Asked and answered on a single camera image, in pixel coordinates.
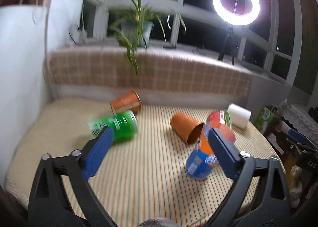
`window frame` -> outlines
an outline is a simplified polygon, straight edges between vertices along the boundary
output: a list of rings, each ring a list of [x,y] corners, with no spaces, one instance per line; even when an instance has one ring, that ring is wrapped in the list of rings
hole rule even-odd
[[[113,8],[127,8],[130,6],[129,0],[87,0],[88,2],[96,5],[96,13],[93,28],[93,38],[101,40],[107,37],[107,24],[109,18],[109,9]],[[172,26],[171,38],[167,40],[171,45],[177,46],[180,19],[176,16],[177,13],[181,13],[183,17],[197,20],[205,24],[228,30],[228,24],[214,12],[204,10],[192,5],[184,4],[184,0],[143,0],[143,4],[147,4],[152,7],[155,11],[174,14],[174,21]],[[298,63],[300,58],[301,44],[302,44],[302,17],[300,1],[294,0],[295,8],[295,38],[294,38],[294,49],[293,55],[288,56],[276,50],[277,36],[278,36],[278,25],[279,25],[279,6],[278,0],[271,0],[271,27],[270,27],[270,37],[269,41],[266,41],[247,26],[234,26],[233,34],[241,38],[241,43],[239,46],[237,58],[242,65],[247,62],[242,61],[246,41],[249,41],[263,50],[267,51],[265,62],[263,68],[258,67],[254,64],[250,64],[248,67],[255,71],[263,70],[274,78],[279,78],[280,81],[284,81],[289,85],[294,83],[296,72],[298,69]],[[156,45],[160,44],[160,41],[153,40]],[[286,59],[291,60],[289,72],[287,79],[284,80],[279,76],[271,72],[274,56],[279,55]]]

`screw head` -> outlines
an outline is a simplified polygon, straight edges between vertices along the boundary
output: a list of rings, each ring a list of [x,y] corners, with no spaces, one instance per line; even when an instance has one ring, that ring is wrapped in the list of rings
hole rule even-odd
[[[81,150],[74,150],[72,151],[71,155],[73,157],[77,157],[77,156],[80,156],[82,154],[82,151]]]
[[[251,156],[251,155],[250,155],[248,152],[246,152],[246,151],[241,151],[241,152],[240,152],[240,155],[241,155],[242,157],[244,157],[244,158],[248,158],[248,157]]]
[[[46,153],[46,154],[44,154],[43,156],[42,156],[42,160],[47,160],[48,158],[50,158],[51,157],[51,155],[49,155],[48,153]]]

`orange cup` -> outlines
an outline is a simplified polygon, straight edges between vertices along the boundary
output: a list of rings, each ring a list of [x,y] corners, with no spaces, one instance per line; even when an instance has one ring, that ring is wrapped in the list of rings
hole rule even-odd
[[[127,110],[137,113],[141,110],[141,101],[135,91],[131,91],[122,97],[112,100],[110,105],[114,114],[118,114]]]
[[[179,112],[172,117],[170,125],[186,144],[194,144],[204,123]]]

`glowing white ring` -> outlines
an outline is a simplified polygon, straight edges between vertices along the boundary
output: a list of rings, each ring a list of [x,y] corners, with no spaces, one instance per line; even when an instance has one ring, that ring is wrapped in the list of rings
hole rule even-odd
[[[260,13],[260,1],[259,0],[251,0],[252,2],[252,10],[249,13],[240,15],[233,14],[228,11],[221,3],[220,0],[213,0],[214,9],[217,14],[225,21],[232,25],[248,25],[252,23]]]

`spider plant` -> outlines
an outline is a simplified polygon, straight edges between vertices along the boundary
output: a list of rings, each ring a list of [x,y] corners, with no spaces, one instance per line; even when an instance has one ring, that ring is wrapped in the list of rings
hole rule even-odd
[[[114,37],[118,41],[119,45],[126,47],[127,58],[129,62],[134,67],[135,73],[138,76],[138,66],[136,63],[135,52],[138,47],[145,47],[147,48],[147,41],[144,37],[144,25],[145,23],[152,21],[154,19],[158,20],[164,40],[166,41],[166,34],[163,29],[163,23],[161,17],[163,16],[162,13],[154,12],[148,6],[142,6],[142,0],[130,0],[132,3],[132,7],[126,10],[117,10],[119,15],[119,19],[115,21],[110,27],[111,30],[114,31]],[[180,18],[180,22],[185,30],[185,24],[178,13]],[[122,30],[117,28],[119,25],[123,23],[133,23],[136,25],[136,29],[134,30],[133,34],[125,34]]]

